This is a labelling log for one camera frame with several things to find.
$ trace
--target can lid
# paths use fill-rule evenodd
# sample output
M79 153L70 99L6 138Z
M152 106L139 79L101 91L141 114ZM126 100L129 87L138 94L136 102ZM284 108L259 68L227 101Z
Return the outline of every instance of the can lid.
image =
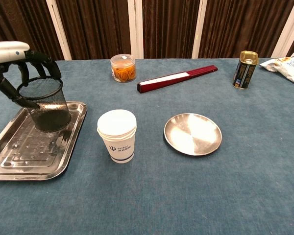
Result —
M119 54L113 56L110 62L113 67L126 68L135 64L135 57L130 54Z
M254 51L243 50L241 51L240 60L243 63L257 65L258 61L258 54Z
M136 118L128 110L115 109L101 115L97 127L104 135L120 136L135 129Z

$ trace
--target metal plate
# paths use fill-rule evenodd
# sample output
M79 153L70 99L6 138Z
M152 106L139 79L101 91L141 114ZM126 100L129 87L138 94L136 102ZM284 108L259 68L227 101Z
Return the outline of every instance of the metal plate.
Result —
M200 156L219 148L220 128L209 118L199 114L179 114L171 117L164 130L167 142L181 153Z
M48 180L64 171L87 111L82 102L67 105L71 122L51 133L36 129L27 109L20 109L0 133L0 180Z

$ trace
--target plastic jar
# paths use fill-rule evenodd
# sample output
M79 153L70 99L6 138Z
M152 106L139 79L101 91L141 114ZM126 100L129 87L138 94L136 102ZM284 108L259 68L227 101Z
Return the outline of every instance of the plastic jar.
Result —
M112 77L118 82L130 82L136 78L135 58L130 54L119 54L111 58Z

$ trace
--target round silver plate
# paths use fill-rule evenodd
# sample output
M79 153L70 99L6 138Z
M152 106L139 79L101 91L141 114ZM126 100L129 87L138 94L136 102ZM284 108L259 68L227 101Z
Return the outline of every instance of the round silver plate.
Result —
M222 140L220 128L209 118L199 114L179 114L165 125L167 142L181 153L200 156L219 148Z

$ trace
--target tin can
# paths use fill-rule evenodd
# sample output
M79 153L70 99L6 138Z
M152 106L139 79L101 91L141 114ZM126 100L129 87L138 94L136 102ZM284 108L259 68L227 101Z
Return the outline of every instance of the tin can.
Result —
M258 54L256 52L247 50L241 51L240 61L234 74L234 87L246 89L257 64Z

